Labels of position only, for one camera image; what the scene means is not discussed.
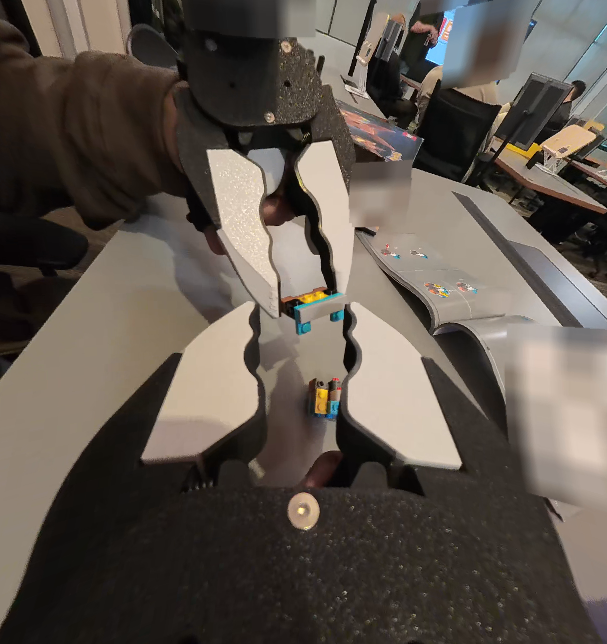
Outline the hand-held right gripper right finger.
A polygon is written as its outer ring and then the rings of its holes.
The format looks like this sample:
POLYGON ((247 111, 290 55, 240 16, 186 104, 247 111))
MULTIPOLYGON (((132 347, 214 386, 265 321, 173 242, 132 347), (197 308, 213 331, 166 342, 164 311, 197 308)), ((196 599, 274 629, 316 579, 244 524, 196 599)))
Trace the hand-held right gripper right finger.
POLYGON ((357 463, 460 470, 462 460, 422 355, 360 303, 345 307, 336 442, 357 463))

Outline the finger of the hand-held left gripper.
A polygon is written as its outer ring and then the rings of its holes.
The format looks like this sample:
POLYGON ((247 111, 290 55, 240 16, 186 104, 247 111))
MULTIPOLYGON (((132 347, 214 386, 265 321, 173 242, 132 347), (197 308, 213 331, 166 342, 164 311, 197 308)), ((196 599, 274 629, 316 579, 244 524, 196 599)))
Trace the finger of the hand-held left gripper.
POLYGON ((210 149, 207 159, 220 225, 217 231, 236 274, 271 318, 280 317, 280 277, 272 260, 272 237, 262 206, 282 179, 282 152, 210 149))
POLYGON ((301 212, 311 247, 319 255, 326 285, 347 292, 354 252, 348 189, 332 141, 313 142, 298 157, 294 171, 301 212))

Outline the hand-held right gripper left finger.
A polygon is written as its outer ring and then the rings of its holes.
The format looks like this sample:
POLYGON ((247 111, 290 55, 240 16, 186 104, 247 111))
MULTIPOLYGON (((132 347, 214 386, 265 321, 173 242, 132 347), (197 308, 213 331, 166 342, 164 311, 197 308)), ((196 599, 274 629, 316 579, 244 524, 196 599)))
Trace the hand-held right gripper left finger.
POLYGON ((259 455, 267 439, 260 331, 259 306, 246 302, 186 346, 142 452, 144 464, 197 463, 213 471, 259 455))

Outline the multicoloured brick model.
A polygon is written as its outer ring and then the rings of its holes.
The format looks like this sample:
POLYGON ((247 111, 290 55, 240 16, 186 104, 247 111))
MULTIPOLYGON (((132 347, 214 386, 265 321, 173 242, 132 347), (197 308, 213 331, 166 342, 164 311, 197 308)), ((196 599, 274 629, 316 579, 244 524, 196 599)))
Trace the multicoloured brick model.
POLYGON ((308 414, 311 417, 335 421, 339 415, 342 381, 312 379, 308 383, 308 414))

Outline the grey plate brick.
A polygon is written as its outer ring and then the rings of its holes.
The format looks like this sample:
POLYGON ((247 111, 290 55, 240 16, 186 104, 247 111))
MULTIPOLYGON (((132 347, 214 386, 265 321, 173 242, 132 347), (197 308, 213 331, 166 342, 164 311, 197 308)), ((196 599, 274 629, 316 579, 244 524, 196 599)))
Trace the grey plate brick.
POLYGON ((345 294, 336 293, 297 305, 294 307, 294 320, 298 325, 305 325, 325 316, 343 313, 347 301, 345 294))

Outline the person's left forearm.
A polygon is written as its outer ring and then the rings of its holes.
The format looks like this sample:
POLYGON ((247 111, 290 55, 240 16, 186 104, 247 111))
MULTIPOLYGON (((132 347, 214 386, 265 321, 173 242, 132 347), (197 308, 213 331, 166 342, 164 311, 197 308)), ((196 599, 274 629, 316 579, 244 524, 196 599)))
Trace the person's left forearm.
POLYGON ((179 76, 135 58, 33 57, 0 20, 0 213, 74 206, 91 229, 135 216, 148 198, 184 198, 173 94, 179 76))

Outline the person's left hand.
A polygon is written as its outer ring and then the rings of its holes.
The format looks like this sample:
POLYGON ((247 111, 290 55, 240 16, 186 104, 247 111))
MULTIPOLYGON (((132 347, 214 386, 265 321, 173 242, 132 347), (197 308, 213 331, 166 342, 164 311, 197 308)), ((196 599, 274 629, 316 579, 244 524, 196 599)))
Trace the person's left hand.
MULTIPOLYGON (((268 227, 280 226, 291 221, 296 215, 291 209, 283 191, 275 191, 265 198, 261 206, 261 220, 268 227)), ((207 227, 203 231, 207 245, 212 253, 218 256, 226 254, 217 231, 213 226, 207 227)))

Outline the person's right hand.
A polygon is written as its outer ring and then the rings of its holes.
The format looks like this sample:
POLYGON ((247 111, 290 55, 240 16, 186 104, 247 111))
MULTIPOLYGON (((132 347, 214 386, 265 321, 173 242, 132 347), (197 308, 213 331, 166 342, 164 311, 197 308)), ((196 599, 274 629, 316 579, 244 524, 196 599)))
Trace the person's right hand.
POLYGON ((315 460, 300 485, 303 488, 318 489, 329 485, 343 459, 339 450, 326 451, 315 460))

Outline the printed brick set box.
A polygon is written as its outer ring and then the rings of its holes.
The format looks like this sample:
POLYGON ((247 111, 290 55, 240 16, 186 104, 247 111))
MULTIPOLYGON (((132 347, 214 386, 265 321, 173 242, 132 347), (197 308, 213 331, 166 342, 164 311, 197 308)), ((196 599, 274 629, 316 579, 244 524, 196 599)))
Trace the printed brick set box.
POLYGON ((352 104, 339 100, 336 103, 356 147, 387 162, 415 161, 424 143, 422 137, 352 104))

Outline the black office chair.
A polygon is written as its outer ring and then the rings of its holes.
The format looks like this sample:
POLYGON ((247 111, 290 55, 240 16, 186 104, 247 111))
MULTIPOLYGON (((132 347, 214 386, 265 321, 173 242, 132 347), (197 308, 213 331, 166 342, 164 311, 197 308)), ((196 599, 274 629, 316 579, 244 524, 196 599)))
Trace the black office chair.
POLYGON ((126 52, 141 63, 178 71, 178 52, 151 26, 133 26, 126 38, 126 52))

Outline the brick instruction booklet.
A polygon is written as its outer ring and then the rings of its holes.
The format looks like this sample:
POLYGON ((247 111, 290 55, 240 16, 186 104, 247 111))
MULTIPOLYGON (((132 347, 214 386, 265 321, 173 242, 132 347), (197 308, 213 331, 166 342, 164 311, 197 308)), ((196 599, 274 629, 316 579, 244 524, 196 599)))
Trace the brick instruction booklet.
POLYGON ((429 333, 466 335, 483 369, 506 401, 505 364, 511 325, 532 325, 532 318, 510 315, 509 293, 450 265, 420 237, 410 233, 380 237, 358 230, 356 237, 383 272, 425 306, 429 333))

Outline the black mesh chair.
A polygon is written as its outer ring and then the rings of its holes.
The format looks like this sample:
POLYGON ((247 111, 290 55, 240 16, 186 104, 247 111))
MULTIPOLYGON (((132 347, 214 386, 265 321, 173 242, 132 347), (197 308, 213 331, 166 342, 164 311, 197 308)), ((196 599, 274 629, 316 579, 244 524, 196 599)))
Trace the black mesh chair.
POLYGON ((417 128, 413 169, 462 182, 472 169, 501 105, 478 101, 437 81, 417 128))

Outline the white cabinet row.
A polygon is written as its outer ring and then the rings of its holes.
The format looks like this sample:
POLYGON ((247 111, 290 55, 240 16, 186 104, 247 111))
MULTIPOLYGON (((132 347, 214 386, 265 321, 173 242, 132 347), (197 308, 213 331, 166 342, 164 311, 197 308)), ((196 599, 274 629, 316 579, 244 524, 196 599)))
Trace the white cabinet row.
POLYGON ((40 52, 74 59, 82 52, 125 54, 128 1, 20 1, 40 52))

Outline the wooden table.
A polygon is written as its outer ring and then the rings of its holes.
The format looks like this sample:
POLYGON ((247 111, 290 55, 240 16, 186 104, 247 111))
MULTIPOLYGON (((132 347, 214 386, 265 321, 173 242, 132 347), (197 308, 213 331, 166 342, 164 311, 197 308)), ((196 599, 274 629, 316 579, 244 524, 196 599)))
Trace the wooden table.
POLYGON ((550 174, 540 165, 527 168, 527 159, 508 148, 505 148, 495 158, 494 163, 522 187, 574 205, 585 211, 599 215, 607 213, 607 208, 604 205, 558 175, 550 174))

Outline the grey monitor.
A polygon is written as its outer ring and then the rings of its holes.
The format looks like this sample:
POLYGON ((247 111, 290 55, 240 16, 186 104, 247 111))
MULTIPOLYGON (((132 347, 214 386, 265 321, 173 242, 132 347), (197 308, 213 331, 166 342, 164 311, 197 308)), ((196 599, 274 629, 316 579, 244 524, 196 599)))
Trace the grey monitor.
POLYGON ((502 120, 495 137, 528 150, 574 86, 532 73, 502 120))

